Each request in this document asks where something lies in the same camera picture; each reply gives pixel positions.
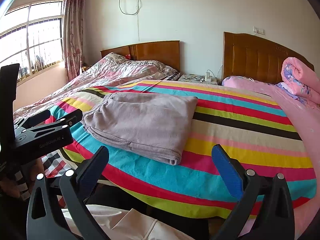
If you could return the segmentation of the nightstand with floral cloth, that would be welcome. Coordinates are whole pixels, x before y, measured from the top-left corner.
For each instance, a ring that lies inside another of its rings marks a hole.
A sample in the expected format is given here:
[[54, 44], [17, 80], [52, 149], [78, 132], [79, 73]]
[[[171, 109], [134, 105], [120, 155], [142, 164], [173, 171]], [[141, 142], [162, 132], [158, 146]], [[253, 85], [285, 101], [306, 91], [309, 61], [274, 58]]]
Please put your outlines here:
[[196, 75], [196, 74], [183, 74], [178, 79], [178, 81], [209, 84], [209, 85], [218, 85], [217, 80], [215, 78], [209, 78], [208, 80], [206, 80], [206, 77], [204, 75]]

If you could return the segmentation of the lilac sweatpants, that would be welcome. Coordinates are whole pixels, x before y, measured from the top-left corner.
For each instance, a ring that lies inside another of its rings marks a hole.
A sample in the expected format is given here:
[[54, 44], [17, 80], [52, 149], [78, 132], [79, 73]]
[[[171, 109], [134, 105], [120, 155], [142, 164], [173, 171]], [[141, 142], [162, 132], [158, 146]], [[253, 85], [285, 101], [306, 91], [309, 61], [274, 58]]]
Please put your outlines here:
[[178, 165], [197, 105], [195, 96], [116, 92], [83, 114], [84, 130], [103, 144]]

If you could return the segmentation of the right wooden headboard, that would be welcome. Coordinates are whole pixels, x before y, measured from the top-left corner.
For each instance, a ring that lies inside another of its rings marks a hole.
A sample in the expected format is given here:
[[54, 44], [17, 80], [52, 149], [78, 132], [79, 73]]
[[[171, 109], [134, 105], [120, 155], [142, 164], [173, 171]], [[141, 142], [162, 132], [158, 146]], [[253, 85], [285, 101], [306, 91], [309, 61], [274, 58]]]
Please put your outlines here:
[[223, 33], [222, 78], [244, 76], [260, 82], [282, 81], [281, 68], [288, 57], [296, 57], [315, 70], [304, 56], [265, 38], [245, 33]]

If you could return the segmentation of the floral pink comforter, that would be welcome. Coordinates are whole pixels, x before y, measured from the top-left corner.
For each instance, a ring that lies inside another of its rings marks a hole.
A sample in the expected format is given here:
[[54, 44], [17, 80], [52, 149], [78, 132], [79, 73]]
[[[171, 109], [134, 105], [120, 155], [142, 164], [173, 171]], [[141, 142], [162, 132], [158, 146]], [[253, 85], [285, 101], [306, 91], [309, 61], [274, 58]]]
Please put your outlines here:
[[142, 80], [178, 80], [180, 71], [157, 60], [128, 60], [116, 53], [109, 53], [89, 70], [68, 82], [60, 89], [30, 105], [14, 111], [14, 120], [21, 120], [49, 109], [57, 102], [75, 93], [94, 87], [116, 87]]

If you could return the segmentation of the rolled pink floral quilt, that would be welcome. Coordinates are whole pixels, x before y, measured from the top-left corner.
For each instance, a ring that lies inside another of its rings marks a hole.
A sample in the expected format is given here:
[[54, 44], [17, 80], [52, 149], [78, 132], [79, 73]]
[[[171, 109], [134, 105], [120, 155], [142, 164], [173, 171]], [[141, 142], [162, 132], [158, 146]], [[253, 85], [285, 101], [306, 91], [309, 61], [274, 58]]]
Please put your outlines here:
[[319, 104], [319, 77], [306, 64], [295, 57], [288, 57], [280, 73], [291, 94]]

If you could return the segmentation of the white wall socket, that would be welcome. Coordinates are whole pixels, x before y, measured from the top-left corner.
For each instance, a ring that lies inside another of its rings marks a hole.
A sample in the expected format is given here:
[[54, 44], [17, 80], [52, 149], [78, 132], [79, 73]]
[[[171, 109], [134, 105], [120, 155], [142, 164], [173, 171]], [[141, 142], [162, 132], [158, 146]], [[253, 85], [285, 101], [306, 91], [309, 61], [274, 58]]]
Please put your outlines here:
[[258, 35], [265, 35], [265, 30], [263, 28], [253, 27], [253, 33]]

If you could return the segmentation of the wooden headboard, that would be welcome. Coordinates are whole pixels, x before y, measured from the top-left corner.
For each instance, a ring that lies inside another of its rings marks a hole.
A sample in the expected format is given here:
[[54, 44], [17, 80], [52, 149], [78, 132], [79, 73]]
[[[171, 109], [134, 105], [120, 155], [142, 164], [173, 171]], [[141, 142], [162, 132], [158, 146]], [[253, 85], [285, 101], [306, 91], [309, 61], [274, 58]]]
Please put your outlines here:
[[223, 33], [222, 78], [244, 76], [260, 82], [282, 81], [281, 68], [288, 57], [296, 57], [315, 70], [304, 56], [265, 38], [245, 33]]
[[156, 60], [180, 71], [180, 42], [155, 41], [101, 50], [101, 57], [116, 53], [129, 60]]

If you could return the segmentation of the white power strip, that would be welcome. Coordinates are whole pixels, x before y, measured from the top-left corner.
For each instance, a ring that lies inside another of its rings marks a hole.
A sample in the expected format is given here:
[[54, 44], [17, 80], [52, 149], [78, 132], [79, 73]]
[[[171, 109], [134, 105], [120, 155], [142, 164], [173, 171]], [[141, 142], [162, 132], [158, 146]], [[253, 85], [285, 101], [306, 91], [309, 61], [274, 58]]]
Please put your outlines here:
[[211, 81], [212, 81], [212, 78], [211, 78], [210, 72], [206, 72], [206, 75], [205, 75], [205, 81], [206, 81], [206, 82], [211, 82]]

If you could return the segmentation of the window with bars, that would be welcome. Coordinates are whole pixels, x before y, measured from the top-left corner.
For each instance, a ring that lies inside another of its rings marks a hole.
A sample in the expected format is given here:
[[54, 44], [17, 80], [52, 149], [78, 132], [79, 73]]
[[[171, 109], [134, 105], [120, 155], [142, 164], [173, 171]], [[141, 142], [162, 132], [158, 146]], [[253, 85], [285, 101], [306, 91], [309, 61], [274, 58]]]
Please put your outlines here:
[[64, 3], [28, 3], [1, 18], [1, 66], [18, 63], [18, 82], [63, 62]]

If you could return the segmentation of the pink floral curtain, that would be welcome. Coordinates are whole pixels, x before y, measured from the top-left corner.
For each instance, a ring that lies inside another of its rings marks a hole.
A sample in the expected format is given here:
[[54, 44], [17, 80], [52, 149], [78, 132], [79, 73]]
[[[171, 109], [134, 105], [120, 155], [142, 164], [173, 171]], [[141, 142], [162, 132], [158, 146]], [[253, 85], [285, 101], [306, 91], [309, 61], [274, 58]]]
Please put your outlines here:
[[79, 76], [84, 61], [83, 16], [85, 0], [65, 0], [63, 20], [63, 52], [67, 78]]

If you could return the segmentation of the left wooden headboard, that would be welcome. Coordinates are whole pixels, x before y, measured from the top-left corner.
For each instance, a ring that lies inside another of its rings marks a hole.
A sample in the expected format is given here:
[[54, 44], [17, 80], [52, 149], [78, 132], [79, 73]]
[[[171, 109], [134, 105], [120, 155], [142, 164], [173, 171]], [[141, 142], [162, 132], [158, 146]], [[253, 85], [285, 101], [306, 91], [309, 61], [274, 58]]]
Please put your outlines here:
[[116, 53], [129, 60], [156, 60], [180, 71], [180, 42], [155, 41], [101, 50], [101, 57]]

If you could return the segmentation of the pink bed sheet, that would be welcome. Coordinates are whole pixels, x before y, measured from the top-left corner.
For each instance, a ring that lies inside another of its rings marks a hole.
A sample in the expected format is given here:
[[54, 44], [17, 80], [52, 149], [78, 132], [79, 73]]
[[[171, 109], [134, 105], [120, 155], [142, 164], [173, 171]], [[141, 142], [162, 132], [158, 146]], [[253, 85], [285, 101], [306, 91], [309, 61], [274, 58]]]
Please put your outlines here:
[[295, 239], [319, 239], [319, 107], [311, 104], [304, 105], [276, 85], [245, 77], [228, 77], [222, 85], [269, 95], [292, 122], [311, 158], [317, 179], [316, 195], [306, 204], [294, 209]]

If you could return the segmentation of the rainbow striped blanket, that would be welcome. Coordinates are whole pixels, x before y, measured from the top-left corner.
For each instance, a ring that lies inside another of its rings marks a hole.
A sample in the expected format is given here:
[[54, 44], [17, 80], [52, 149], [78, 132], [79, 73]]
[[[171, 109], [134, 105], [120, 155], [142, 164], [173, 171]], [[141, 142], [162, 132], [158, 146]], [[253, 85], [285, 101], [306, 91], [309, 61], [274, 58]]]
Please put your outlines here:
[[211, 159], [215, 144], [244, 168], [261, 176], [282, 173], [294, 207], [316, 196], [316, 174], [304, 143], [280, 106], [269, 96], [221, 86], [143, 80], [120, 87], [94, 86], [59, 100], [55, 121], [76, 109], [89, 111], [116, 92], [195, 96], [191, 133], [177, 166], [109, 149], [103, 176], [153, 207], [189, 218], [227, 217], [236, 204]]

